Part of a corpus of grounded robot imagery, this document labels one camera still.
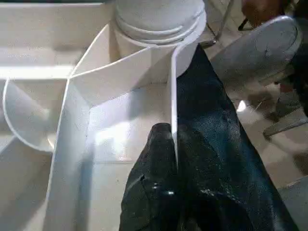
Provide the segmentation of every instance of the black glove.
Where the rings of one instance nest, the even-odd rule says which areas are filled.
[[[175,231],[180,195],[170,124],[152,127],[126,184],[120,231]]]

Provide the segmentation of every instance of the floor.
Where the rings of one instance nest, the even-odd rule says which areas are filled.
[[[216,31],[226,11],[228,0],[205,0],[210,27]],[[235,0],[231,15],[220,41],[205,49],[209,59],[233,41],[243,36],[237,30],[244,20],[241,0]],[[210,40],[213,34],[207,27],[202,40]],[[247,84],[244,89],[225,86],[228,96],[234,103],[238,117],[251,142],[258,150],[263,163],[275,186],[280,188],[308,175],[308,125],[274,135],[266,140],[263,130],[277,121],[275,105],[280,95],[278,85],[261,86],[259,83]]]

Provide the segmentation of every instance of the metal chair leg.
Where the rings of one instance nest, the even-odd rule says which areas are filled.
[[[225,27],[225,25],[227,23],[228,17],[229,17],[229,15],[231,13],[231,9],[232,9],[232,7],[234,5],[234,1],[235,0],[230,0],[230,2],[228,4],[228,7],[227,7],[227,10],[226,10],[226,12],[225,12],[225,14],[223,16],[223,19],[222,19],[222,22],[220,24],[220,27],[219,27],[219,30],[218,30],[217,34],[215,35],[213,30],[211,29],[211,31],[212,31],[212,33],[214,35],[214,39],[212,39],[210,41],[201,42],[200,44],[201,44],[202,47],[206,48],[206,47],[209,47],[209,46],[213,46],[214,44],[216,44],[219,41],[219,39],[220,39],[220,37],[222,35],[222,32],[223,32],[223,29],[224,29],[224,27]]]
[[[297,109],[294,112],[291,112],[290,114],[283,117],[279,122],[276,124],[268,127],[264,130],[263,135],[268,138],[272,135],[275,135],[277,133],[290,130],[292,128],[296,128],[298,126],[301,126],[303,124],[308,123],[308,117],[303,112],[302,108]]]

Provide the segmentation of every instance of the hand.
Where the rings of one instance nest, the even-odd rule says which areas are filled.
[[[257,27],[282,14],[281,0],[242,0],[242,12]]]

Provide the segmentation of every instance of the white plastic tray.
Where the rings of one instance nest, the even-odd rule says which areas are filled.
[[[153,46],[123,35],[112,4],[0,4],[2,13],[0,230],[118,230],[151,127],[171,123],[176,143],[176,77],[205,14],[184,41]]]

